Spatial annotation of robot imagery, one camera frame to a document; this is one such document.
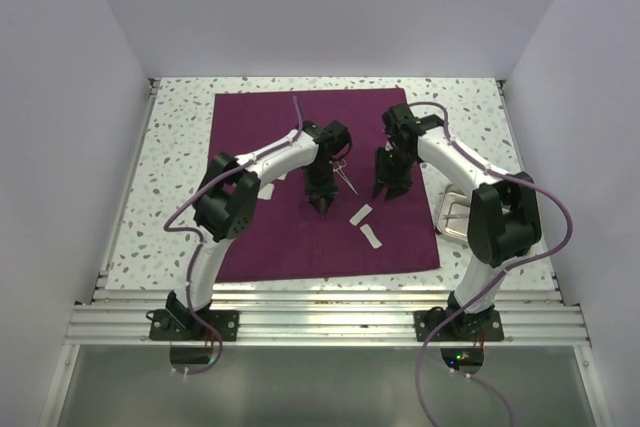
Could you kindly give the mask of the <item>steel forceps with rings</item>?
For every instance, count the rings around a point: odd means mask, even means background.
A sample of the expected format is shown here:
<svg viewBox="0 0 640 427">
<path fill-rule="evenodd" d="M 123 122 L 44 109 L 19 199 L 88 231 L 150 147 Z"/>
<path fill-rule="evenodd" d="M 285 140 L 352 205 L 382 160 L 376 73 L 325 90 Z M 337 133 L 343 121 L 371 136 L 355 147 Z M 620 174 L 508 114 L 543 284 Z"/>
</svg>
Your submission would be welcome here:
<svg viewBox="0 0 640 427">
<path fill-rule="evenodd" d="M 356 187 L 353 185 L 353 183 L 349 179 L 348 175 L 346 174 L 345 168 L 346 168 L 346 160 L 345 159 L 336 160 L 333 163 L 333 171 L 334 171 L 334 173 L 337 174 L 342 179 L 342 181 L 346 184 L 346 186 L 355 195 L 359 195 L 359 192 L 357 191 Z"/>
</svg>

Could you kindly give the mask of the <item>white gauze pad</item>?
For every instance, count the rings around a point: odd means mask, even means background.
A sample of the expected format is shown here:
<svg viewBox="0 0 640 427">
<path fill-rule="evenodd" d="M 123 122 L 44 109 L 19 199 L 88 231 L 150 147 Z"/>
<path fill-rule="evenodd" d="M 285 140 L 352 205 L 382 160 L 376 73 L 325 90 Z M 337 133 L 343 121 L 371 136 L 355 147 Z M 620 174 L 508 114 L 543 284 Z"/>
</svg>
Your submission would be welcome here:
<svg viewBox="0 0 640 427">
<path fill-rule="evenodd" d="M 270 200 L 273 196 L 275 186 L 273 183 L 268 183 L 262 187 L 258 192 L 258 198 L 260 200 Z"/>
</svg>

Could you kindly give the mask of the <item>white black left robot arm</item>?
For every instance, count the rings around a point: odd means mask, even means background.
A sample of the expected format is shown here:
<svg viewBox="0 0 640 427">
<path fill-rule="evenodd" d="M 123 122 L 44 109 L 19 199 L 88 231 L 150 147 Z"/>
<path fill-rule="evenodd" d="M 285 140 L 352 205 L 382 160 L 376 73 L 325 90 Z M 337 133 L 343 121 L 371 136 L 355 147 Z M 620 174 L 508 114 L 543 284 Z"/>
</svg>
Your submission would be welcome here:
<svg viewBox="0 0 640 427">
<path fill-rule="evenodd" d="M 191 231 L 198 236 L 198 245 L 183 285 L 169 294 L 165 304 L 175 331 L 193 340 L 207 330 L 203 310 L 210 305 L 229 248 L 253 220 L 261 188 L 300 169 L 308 203 L 324 216 L 338 192 L 333 164 L 351 148 L 351 134 L 344 124 L 333 121 L 319 127 L 304 121 L 256 151 L 238 157 L 222 152 L 209 162 L 200 187 L 186 203 L 194 208 L 196 226 Z"/>
</svg>

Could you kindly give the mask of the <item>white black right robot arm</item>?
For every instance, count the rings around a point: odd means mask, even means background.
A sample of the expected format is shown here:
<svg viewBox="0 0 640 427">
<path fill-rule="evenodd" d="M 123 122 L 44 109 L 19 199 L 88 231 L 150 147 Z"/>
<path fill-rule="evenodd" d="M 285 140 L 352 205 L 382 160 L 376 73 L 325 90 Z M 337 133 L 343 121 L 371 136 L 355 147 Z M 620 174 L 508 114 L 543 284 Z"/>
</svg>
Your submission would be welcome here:
<svg viewBox="0 0 640 427">
<path fill-rule="evenodd" d="M 427 163 L 470 201 L 466 242 L 472 257 L 445 316 L 449 334 L 464 340 L 480 329 L 479 314 L 494 306 L 506 268 L 541 240 L 537 196 L 528 174 L 494 166 L 453 138 L 447 113 L 420 117 L 420 105 L 403 103 L 382 114 L 387 143 L 376 150 L 373 195 L 391 200 L 408 193 L 411 170 Z"/>
</svg>

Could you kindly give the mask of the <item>white gauze roll upper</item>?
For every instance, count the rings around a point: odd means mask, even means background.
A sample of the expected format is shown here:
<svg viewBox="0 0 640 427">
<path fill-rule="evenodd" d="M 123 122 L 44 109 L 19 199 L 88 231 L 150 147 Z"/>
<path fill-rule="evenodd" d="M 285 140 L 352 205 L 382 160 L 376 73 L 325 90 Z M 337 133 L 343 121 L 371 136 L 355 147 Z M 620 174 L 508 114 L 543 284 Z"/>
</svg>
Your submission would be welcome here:
<svg viewBox="0 0 640 427">
<path fill-rule="evenodd" d="M 362 207 L 358 209 L 358 211 L 349 219 L 349 223 L 352 226 L 357 226 L 360 222 L 362 222 L 370 213 L 372 212 L 372 207 L 369 204 L 364 204 Z"/>
</svg>

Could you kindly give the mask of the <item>white gauze roll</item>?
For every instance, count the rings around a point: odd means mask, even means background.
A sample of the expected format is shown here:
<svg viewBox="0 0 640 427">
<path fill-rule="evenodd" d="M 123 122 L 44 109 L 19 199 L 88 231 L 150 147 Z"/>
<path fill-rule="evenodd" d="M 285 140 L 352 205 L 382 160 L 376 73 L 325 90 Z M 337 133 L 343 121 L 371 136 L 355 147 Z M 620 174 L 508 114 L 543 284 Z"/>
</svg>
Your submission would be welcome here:
<svg viewBox="0 0 640 427">
<path fill-rule="evenodd" d="M 382 242 L 369 224 L 363 224 L 359 229 L 373 249 L 379 249 L 382 246 Z"/>
<path fill-rule="evenodd" d="M 349 219 L 349 223 L 352 226 L 357 226 L 360 222 L 362 222 L 370 213 L 372 212 L 372 207 L 369 204 L 364 204 L 362 207 L 358 209 L 358 211 Z"/>
</svg>

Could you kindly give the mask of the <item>white gauze roll lower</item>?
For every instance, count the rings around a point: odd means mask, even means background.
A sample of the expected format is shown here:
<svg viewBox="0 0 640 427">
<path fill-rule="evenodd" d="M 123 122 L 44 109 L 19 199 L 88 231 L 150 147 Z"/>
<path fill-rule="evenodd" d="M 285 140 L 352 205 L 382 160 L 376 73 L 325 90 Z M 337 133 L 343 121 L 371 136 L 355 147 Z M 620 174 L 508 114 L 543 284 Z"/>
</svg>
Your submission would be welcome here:
<svg viewBox="0 0 640 427">
<path fill-rule="evenodd" d="M 373 249 L 379 249 L 382 246 L 382 242 L 369 224 L 363 224 L 359 229 Z"/>
</svg>

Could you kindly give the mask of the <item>purple cloth mat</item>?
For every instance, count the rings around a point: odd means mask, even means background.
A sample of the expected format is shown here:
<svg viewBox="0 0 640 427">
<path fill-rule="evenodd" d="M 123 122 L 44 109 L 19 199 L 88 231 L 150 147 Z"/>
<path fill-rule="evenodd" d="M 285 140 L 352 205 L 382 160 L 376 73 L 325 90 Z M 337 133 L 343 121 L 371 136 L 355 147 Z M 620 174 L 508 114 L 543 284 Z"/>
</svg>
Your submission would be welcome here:
<svg viewBox="0 0 640 427">
<path fill-rule="evenodd" d="M 353 148 L 346 174 L 355 195 L 338 179 L 328 215 L 307 202 L 303 173 L 295 170 L 274 182 L 270 200 L 259 200 L 248 230 L 231 245 L 220 282 L 254 282 L 395 275 L 440 266 L 436 234 L 419 168 L 411 190 L 386 201 L 372 198 L 375 152 L 385 142 L 382 114 L 405 102 L 400 88 L 218 94 L 214 100 L 209 154 L 245 154 L 270 144 L 297 126 L 295 110 L 325 127 L 339 121 L 350 131 Z M 364 204 L 372 212 L 357 226 L 349 219 Z M 359 227 L 369 224 L 382 242 L 373 249 Z"/>
</svg>

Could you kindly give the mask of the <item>stainless steel tray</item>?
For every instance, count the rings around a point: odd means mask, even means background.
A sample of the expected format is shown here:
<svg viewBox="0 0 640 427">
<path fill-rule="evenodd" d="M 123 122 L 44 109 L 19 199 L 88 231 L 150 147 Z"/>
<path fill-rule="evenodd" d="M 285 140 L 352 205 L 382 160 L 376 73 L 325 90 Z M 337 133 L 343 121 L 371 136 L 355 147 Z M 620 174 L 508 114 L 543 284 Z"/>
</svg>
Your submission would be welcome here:
<svg viewBox="0 0 640 427">
<path fill-rule="evenodd" d="M 471 200 L 466 197 L 463 192 L 459 190 L 454 184 L 448 184 L 444 190 L 442 201 L 436 215 L 436 233 L 458 243 L 467 243 L 469 218 L 444 220 L 442 219 L 442 215 L 449 213 L 470 214 L 470 212 Z"/>
</svg>

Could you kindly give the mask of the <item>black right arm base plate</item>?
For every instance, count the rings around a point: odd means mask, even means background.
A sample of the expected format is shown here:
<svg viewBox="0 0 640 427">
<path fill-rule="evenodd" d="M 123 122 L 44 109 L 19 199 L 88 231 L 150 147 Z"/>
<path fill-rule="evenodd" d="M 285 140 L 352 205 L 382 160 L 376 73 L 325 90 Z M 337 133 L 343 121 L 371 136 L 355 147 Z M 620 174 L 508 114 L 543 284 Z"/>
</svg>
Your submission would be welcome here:
<svg viewBox="0 0 640 427">
<path fill-rule="evenodd" d="M 505 339 L 500 314 L 495 309 L 481 313 L 461 313 L 439 327 L 453 311 L 434 307 L 413 313 L 416 339 L 437 342 L 501 342 Z"/>
</svg>

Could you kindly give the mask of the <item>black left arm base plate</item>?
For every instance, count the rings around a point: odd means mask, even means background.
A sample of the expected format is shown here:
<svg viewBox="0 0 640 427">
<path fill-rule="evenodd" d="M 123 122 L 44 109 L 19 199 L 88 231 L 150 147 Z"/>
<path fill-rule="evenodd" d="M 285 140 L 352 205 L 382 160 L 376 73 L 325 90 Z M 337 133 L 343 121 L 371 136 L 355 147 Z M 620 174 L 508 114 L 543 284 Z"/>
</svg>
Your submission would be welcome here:
<svg viewBox="0 0 640 427">
<path fill-rule="evenodd" d="M 149 339 L 152 341 L 204 341 L 213 340 L 214 328 L 223 342 L 234 342 L 240 325 L 237 310 L 208 310 L 198 313 L 201 322 L 190 316 L 187 326 L 182 326 L 165 309 L 148 311 L 145 317 L 151 322 Z"/>
</svg>

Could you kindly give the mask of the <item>aluminium frame rail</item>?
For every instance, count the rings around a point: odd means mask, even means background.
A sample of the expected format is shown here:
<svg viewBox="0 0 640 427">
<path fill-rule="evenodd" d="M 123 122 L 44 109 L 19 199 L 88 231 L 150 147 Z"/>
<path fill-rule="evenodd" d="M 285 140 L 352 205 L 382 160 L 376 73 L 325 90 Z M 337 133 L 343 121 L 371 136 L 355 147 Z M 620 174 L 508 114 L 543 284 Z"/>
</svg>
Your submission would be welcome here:
<svg viewBox="0 0 640 427">
<path fill-rule="evenodd" d="M 239 314 L 239 346 L 393 346 L 416 343 L 413 314 L 445 304 L 445 291 L 217 290 L 212 308 Z M 99 290 L 73 308 L 64 341 L 70 345 L 143 345 L 147 313 L 163 307 L 161 291 Z M 590 343 L 577 306 L 551 291 L 501 291 L 496 300 L 503 346 Z"/>
</svg>

